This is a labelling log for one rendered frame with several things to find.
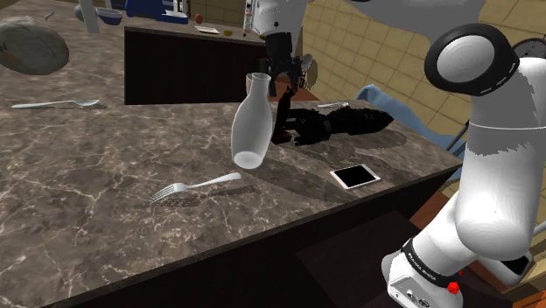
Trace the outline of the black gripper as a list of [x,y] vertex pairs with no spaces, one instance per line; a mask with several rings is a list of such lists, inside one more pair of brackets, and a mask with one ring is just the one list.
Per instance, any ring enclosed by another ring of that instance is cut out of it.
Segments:
[[267,74],[269,80],[269,96],[276,97],[276,77],[278,72],[288,72],[290,87],[298,90],[302,76],[302,62],[299,56],[292,57],[292,38],[290,32],[278,32],[265,36],[266,58],[259,59],[261,73]]

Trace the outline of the dark slender upright object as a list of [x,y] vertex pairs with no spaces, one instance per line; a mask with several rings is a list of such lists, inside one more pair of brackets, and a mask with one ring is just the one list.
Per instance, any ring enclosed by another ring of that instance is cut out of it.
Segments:
[[286,87],[282,97],[280,98],[276,108],[276,122],[271,137],[273,144],[283,144],[291,140],[291,134],[284,130],[284,124],[288,118],[288,114],[291,108],[291,98],[296,93],[290,85]]

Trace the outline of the white ceramic bottle vase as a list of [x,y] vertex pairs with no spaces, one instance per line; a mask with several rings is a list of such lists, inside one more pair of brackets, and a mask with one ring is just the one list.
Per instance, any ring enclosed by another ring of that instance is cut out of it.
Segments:
[[234,162],[243,169],[255,169],[263,162],[273,132],[268,100],[270,77],[252,73],[250,90],[237,109],[231,132]]

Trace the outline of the slim pale bottle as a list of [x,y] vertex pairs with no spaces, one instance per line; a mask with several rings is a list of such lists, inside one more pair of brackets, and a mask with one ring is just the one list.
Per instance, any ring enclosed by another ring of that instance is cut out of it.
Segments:
[[245,0],[245,11],[243,19],[243,35],[246,36],[252,30],[253,0]]

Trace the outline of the blue chair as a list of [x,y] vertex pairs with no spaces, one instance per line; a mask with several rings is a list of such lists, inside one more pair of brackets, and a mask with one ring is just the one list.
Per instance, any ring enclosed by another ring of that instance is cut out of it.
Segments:
[[454,156],[463,159],[466,142],[461,137],[468,130],[469,122],[465,123],[463,129],[456,136],[440,135],[428,129],[410,107],[385,94],[374,84],[363,87],[355,96],[355,99],[365,100],[378,109],[388,112],[397,121],[411,128],[416,133],[427,138],[434,144],[445,148]]

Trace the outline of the white tablet with black screen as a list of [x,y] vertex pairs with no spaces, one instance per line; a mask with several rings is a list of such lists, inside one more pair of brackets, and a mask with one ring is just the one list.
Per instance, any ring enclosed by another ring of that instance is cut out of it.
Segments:
[[381,179],[365,164],[330,171],[330,174],[346,190],[366,186]]

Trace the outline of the silver fork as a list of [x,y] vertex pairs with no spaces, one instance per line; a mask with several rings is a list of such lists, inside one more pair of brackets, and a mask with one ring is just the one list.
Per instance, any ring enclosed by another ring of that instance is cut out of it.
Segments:
[[206,182],[203,182],[203,183],[199,183],[199,184],[195,184],[195,185],[186,185],[186,184],[183,184],[183,183],[173,183],[171,185],[168,185],[166,187],[164,187],[163,189],[161,189],[160,191],[154,193],[153,195],[150,196],[150,202],[151,203],[155,203],[157,201],[160,201],[174,193],[182,193],[182,192],[185,192],[186,190],[189,190],[189,189],[193,189],[193,188],[198,188],[198,187],[202,187],[202,186],[209,186],[209,185],[214,185],[214,184],[218,184],[218,183],[222,183],[222,182],[228,182],[228,181],[232,181],[232,180],[237,180],[237,179],[240,179],[242,177],[242,175],[239,173],[239,172],[232,172],[232,173],[229,173],[227,175],[224,175],[224,176],[221,176],[221,177],[218,177],[218,178],[214,178],[214,179],[211,179],[211,180],[208,180]]

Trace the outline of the blue kitchen appliance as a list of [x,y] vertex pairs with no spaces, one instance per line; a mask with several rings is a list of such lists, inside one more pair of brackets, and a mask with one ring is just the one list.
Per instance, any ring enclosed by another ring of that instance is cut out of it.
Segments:
[[188,16],[180,8],[181,0],[125,0],[126,15],[156,21],[187,25]]

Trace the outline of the blue bowl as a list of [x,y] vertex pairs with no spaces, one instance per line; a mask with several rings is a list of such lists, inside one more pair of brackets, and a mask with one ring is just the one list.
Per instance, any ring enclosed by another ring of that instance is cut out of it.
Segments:
[[119,10],[97,8],[96,13],[100,20],[106,25],[119,25],[123,19],[123,14]]

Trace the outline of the grey upright utensil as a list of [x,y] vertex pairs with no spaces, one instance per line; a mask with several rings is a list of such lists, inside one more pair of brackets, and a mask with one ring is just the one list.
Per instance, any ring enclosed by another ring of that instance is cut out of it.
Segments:
[[74,8],[74,15],[85,23],[89,33],[99,33],[97,12],[93,0],[78,0],[79,4]]

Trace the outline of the silver spoon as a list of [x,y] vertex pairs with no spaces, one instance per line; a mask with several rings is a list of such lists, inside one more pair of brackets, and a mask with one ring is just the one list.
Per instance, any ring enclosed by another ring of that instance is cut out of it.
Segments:
[[100,100],[68,100],[68,101],[48,101],[48,102],[35,102],[35,103],[22,103],[15,104],[11,107],[13,109],[30,109],[37,107],[50,106],[55,104],[73,103],[81,107],[88,107],[99,103]]

